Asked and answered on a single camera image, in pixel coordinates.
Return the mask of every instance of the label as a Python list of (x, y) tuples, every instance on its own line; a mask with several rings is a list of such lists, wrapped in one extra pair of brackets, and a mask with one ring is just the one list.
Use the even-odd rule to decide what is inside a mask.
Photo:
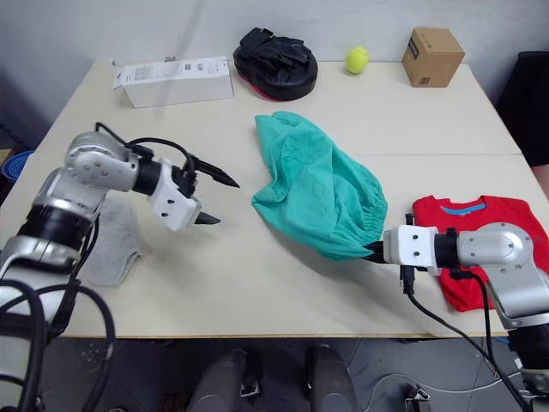
[(229, 76), (229, 67), (225, 57), (137, 64), (123, 67), (118, 72), (114, 88), (129, 84), (219, 76)]
[(408, 49), (410, 49), (413, 59), (417, 60), (419, 55), (419, 50), (418, 50), (418, 47), (415, 45), (415, 41), (413, 41), (412, 38), (410, 38), (410, 41), (408, 41)]

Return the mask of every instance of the black cable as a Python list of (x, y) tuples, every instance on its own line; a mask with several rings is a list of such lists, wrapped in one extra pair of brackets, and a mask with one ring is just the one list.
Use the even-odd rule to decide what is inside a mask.
[[(109, 311), (109, 308), (106, 305), (106, 303), (103, 301), (103, 299), (101, 299), (101, 297), (92, 289), (83, 287), (80, 284), (72, 282), (66, 285), (48, 286), (46, 288), (38, 289), (36, 291), (36, 294), (38, 295), (48, 294), (50, 292), (67, 290), (69, 288), (74, 288), (78, 293), (85, 294), (88, 298), (90, 298), (100, 310), (101, 315), (103, 317), (103, 321), (105, 322), (105, 331), (106, 331), (105, 357), (101, 362), (101, 369), (99, 372), (99, 376), (95, 380), (94, 387), (90, 392), (89, 396), (87, 397), (87, 400), (84, 403), (84, 407), (82, 408), (83, 412), (93, 412), (95, 409), (95, 406), (97, 406), (97, 402), (99, 401), (99, 399), (101, 398), (101, 395), (103, 394), (103, 391), (105, 390), (106, 381), (108, 380), (109, 374), (111, 372), (111, 360), (112, 360), (112, 354), (114, 352), (114, 344), (116, 342), (114, 321), (112, 320), (111, 312)], [(2, 312), (8, 311), (11, 307), (17, 305), (18, 303), (20, 302), (18, 302), (17, 299), (14, 299), (6, 303), (5, 305), (3, 305), (2, 307), (0, 307), (0, 315), (2, 314)]]
[(19, 386), (23, 386), (25, 384), (23, 379), (17, 378), (16, 376), (7, 375), (5, 373), (0, 373), (0, 380)]
[(121, 142), (126, 148), (128, 147), (128, 143), (126, 143), (122, 137), (117, 135), (114, 131), (112, 131), (109, 127), (105, 126), (101, 122), (95, 123), (95, 131), (100, 131), (100, 129), (105, 130), (109, 135), (117, 139), (119, 142)]
[(91, 240), (89, 240), (90, 233), (88, 233), (86, 236), (87, 240), (84, 241), (84, 245), (86, 247), (82, 249), (83, 253), (81, 254), (80, 261), (76, 265), (71, 275), (73, 277), (76, 277), (76, 275), (78, 275), (78, 272), (80, 272), (80, 269), (82, 269), (82, 266), (84, 266), (84, 264), (86, 263), (87, 258), (89, 257), (90, 253), (95, 247), (95, 244), (97, 243), (97, 238), (99, 237), (99, 234), (100, 234), (100, 215), (97, 215), (97, 217), (95, 218), (93, 230), (94, 230), (94, 235), (91, 236)]
[(488, 354), (490, 355), (492, 360), (495, 361), (496, 359), (494, 358), (494, 351), (492, 347), (492, 328), (490, 326), (490, 302), (488, 301), (488, 291), (486, 290), (486, 285), (484, 284), (480, 276), (471, 272), (471, 277), (479, 284), (480, 291), (482, 292), (484, 324), (486, 329), (486, 346), (488, 347)]
[(187, 152), (182, 146), (178, 145), (175, 142), (170, 142), (169, 140), (159, 139), (156, 137), (142, 137), (139, 139), (132, 140), (131, 142), (128, 143), (128, 146), (132, 146), (134, 144), (139, 144), (139, 143), (147, 143), (147, 142), (165, 144), (166, 146), (171, 146), (172, 148), (176, 148), (183, 154), (183, 156), (185, 156), (185, 159), (187, 160), (187, 163), (183, 165), (183, 167), (181, 167), (181, 170), (187, 170), (189, 172), (194, 172), (196, 170), (195, 160), (193, 159), (192, 155), (190, 155), (189, 152)]
[[(42, 360), (45, 349), (45, 316), (44, 307), (38, 293), (22, 282), (14, 280), (0, 280), (0, 287), (17, 289), (23, 301), (26, 300), (30, 311), (30, 349), (25, 372), (25, 384), (21, 389), (18, 408), (20, 411), (33, 410), (42, 373)], [(10, 302), (0, 306), (0, 315), (5, 314), (11, 307)]]
[(94, 234), (94, 225), (91, 226), (86, 233), (86, 237), (84, 237), (84, 241), (82, 242), (82, 247), (80, 248), (80, 256), (84, 253), (84, 251), (89, 247), (89, 242), (92, 240), (92, 235)]
[(4, 406), (0, 409), (0, 412), (21, 412), (19, 409), (14, 408), (13, 406)]
[(507, 387), (507, 390), (510, 392), (511, 396), (515, 398), (516, 402), (521, 407), (521, 410), (527, 410), (528, 404), (526, 401), (522, 398), (520, 392), (516, 389), (516, 387), (511, 383), (510, 379), (507, 377), (507, 375), (499, 368), (496, 361), (483, 349), (480, 347), (477, 342), (475, 342), (473, 339), (471, 339), (469, 336), (467, 336), (465, 333), (463, 333), (461, 330), (457, 329), (455, 326), (452, 326), (451, 324), (447, 323), (444, 319), (440, 318), (439, 316), (435, 315), (433, 312), (430, 312), (428, 309), (423, 307), (413, 296), (411, 293), (407, 293), (407, 297), (410, 299), (410, 301), (413, 303), (415, 307), (417, 307), (420, 311), (422, 311), (425, 315), (427, 315), (429, 318), (433, 318), (443, 326), (447, 327), (448, 329), (454, 331), (459, 336), (461, 336), (463, 339), (465, 339), (467, 342), (469, 342), (471, 345), (474, 346), (475, 349), (477, 349), (493, 366), (493, 368), (496, 370), (496, 372), (499, 375), (499, 378), (501, 378), (504, 385)]

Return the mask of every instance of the white cable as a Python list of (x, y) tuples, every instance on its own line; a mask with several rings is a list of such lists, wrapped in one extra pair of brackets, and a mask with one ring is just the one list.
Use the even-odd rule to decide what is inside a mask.
[[(513, 378), (516, 375), (518, 375), (519, 373), (520, 372), (512, 373), (511, 375), (508, 376), (508, 378)], [(370, 410), (371, 401), (373, 400), (373, 397), (374, 397), (374, 394), (376, 393), (377, 387), (383, 381), (385, 381), (386, 379), (393, 378), (393, 377), (408, 379), (408, 380), (414, 382), (415, 384), (417, 384), (419, 386), (422, 386), (422, 387), (425, 387), (427, 389), (431, 389), (432, 391), (443, 392), (443, 393), (453, 393), (453, 394), (465, 394), (465, 393), (473, 393), (473, 392), (476, 392), (476, 391), (484, 391), (486, 389), (492, 388), (493, 386), (501, 383), (501, 381), (502, 381), (501, 379), (498, 379), (498, 380), (495, 380), (495, 381), (491, 382), (488, 385), (479, 386), (478, 388), (464, 389), (464, 390), (461, 390), (461, 391), (452, 391), (452, 390), (440, 389), (440, 388), (435, 388), (433, 386), (426, 385), (422, 382), (419, 382), (417, 379), (412, 378), (411, 376), (406, 375), (404, 373), (390, 373), (389, 375), (382, 376), (380, 379), (377, 380), (376, 384), (374, 385), (374, 388), (370, 392), (370, 399), (368, 400), (368, 404), (366, 405), (366, 409), (364, 409), (364, 412), (368, 412)]]
[(522, 397), (525, 397), (527, 399), (534, 399), (535, 397), (540, 397), (540, 395), (534, 395), (531, 391), (527, 391), (525, 389), (519, 389), (519, 392), (521, 392)]

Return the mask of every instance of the brown box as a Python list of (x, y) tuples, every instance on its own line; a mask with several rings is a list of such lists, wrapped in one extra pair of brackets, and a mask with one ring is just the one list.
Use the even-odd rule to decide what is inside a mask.
[(402, 64), (415, 88), (445, 88), (464, 56), (447, 28), (415, 28)]

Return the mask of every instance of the red t-shirt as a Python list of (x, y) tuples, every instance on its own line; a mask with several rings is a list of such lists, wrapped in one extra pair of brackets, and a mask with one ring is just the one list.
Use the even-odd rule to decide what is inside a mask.
[[(452, 214), (463, 211), (465, 214)], [(523, 200), (481, 196), (469, 203), (452, 203), (449, 199), (428, 196), (413, 203), (413, 212), (416, 225), (436, 227), (440, 233), (445, 233), (450, 227), (455, 227), (458, 233), (462, 230), (476, 230), (488, 223), (500, 221), (517, 225), (524, 229), (534, 242), (535, 265), (549, 273), (549, 240), (528, 203)], [(486, 273), (481, 268), (468, 270), (479, 275), (484, 282), (487, 281)], [(438, 281), (444, 296), (458, 311), (465, 312), (483, 307), (482, 293), (474, 279), (456, 281), (449, 276), (449, 270), (444, 269)]]

